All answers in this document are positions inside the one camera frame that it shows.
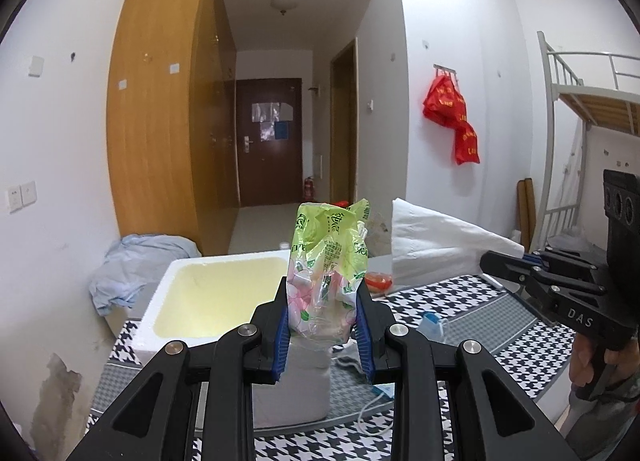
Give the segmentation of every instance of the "white string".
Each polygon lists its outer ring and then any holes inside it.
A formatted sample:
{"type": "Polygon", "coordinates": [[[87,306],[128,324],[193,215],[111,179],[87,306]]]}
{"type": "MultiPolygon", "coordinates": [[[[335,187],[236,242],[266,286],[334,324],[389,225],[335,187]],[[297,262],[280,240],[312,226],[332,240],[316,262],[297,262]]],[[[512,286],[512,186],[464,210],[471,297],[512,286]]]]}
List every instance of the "white string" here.
{"type": "Polygon", "coordinates": [[[391,423],[388,425],[388,427],[386,427],[383,430],[380,430],[378,432],[369,432],[366,428],[364,428],[364,424],[362,422],[362,415],[364,414],[364,411],[366,411],[371,405],[373,405],[375,402],[377,402],[380,398],[382,398],[385,394],[384,393],[380,393],[378,394],[374,399],[372,399],[371,401],[369,401],[360,411],[360,414],[358,414],[358,420],[356,421],[356,428],[364,435],[366,436],[382,436],[383,434],[387,433],[389,430],[391,430],[391,428],[394,425],[394,421],[391,420],[391,423]]]}

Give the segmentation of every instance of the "wall stain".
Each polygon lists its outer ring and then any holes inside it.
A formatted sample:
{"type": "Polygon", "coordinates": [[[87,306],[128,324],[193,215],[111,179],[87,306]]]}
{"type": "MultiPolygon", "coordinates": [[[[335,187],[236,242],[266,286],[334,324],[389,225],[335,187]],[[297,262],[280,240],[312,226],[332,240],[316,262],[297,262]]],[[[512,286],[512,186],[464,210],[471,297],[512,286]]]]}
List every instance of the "wall stain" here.
{"type": "Polygon", "coordinates": [[[68,371],[55,353],[49,363],[49,378],[40,386],[40,401],[31,422],[31,437],[42,461],[62,461],[65,428],[71,419],[82,375],[68,371]]]}

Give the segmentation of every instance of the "metal bed frame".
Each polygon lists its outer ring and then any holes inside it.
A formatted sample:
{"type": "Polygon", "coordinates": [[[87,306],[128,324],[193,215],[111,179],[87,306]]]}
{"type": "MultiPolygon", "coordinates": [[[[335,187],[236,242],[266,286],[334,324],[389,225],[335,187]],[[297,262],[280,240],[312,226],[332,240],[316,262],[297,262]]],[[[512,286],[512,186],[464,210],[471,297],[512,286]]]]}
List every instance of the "metal bed frame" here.
{"type": "Polygon", "coordinates": [[[580,201],[582,200],[582,191],[584,188],[584,170],[586,169],[587,160],[587,131],[592,125],[601,126],[596,116],[590,111],[589,107],[580,99],[582,94],[596,93],[600,97],[610,97],[621,102],[625,102],[628,114],[629,127],[628,130],[622,130],[634,136],[640,136],[640,116],[636,109],[636,121],[634,121],[632,104],[640,105],[640,94],[625,92],[620,90],[618,83],[619,76],[628,76],[630,78],[640,79],[640,75],[620,72],[616,68],[614,59],[626,59],[640,62],[640,57],[622,55],[609,52],[595,51],[556,51],[545,40],[542,31],[538,31],[538,43],[540,44],[540,53],[542,54],[542,67],[545,75],[545,92],[546,92],[546,159],[545,159],[545,176],[542,184],[542,195],[540,197],[540,205],[536,216],[536,227],[531,240],[530,250],[542,249],[549,237],[558,235],[565,229],[575,226],[580,213],[580,201]],[[584,81],[578,78],[576,73],[562,58],[563,55],[582,55],[582,56],[600,56],[609,59],[609,65],[613,75],[615,89],[591,88],[584,85],[584,81]],[[556,113],[555,103],[563,97],[569,97],[574,101],[574,105],[570,105],[578,117],[582,120],[582,145],[580,169],[578,170],[578,191],[575,202],[549,208],[549,193],[551,189],[551,178],[554,163],[554,143],[556,136],[556,113]]]}

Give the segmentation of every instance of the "door lock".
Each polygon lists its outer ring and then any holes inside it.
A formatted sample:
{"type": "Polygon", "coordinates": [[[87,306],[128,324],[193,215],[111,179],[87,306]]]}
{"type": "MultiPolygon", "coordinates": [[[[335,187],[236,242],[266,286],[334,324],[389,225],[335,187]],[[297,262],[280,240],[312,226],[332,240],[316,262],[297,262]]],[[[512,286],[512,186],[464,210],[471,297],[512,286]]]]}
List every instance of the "door lock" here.
{"type": "Polygon", "coordinates": [[[249,144],[253,143],[253,141],[251,141],[249,139],[249,136],[244,136],[244,153],[245,154],[249,154],[249,144]]]}

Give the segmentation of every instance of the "metal screw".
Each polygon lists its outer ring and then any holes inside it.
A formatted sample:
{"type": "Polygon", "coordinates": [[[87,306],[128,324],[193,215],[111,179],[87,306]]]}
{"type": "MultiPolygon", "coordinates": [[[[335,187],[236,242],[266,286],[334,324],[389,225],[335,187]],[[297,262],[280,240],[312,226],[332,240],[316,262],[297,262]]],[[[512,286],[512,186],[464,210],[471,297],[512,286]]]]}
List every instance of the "metal screw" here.
{"type": "Polygon", "coordinates": [[[164,352],[166,352],[168,355],[176,355],[178,353],[181,353],[183,349],[184,346],[182,345],[182,342],[178,342],[178,340],[169,342],[164,346],[164,352]]]}
{"type": "Polygon", "coordinates": [[[482,351],[482,346],[476,342],[475,340],[467,340],[462,344],[463,349],[465,349],[466,352],[468,352],[469,354],[472,355],[476,355],[478,354],[480,351],[482,351]]]}
{"type": "Polygon", "coordinates": [[[409,332],[409,328],[404,324],[393,324],[389,331],[393,336],[404,336],[409,332]]]}
{"type": "Polygon", "coordinates": [[[258,332],[258,328],[253,324],[242,324],[238,328],[238,334],[240,336],[253,336],[258,332]]]}

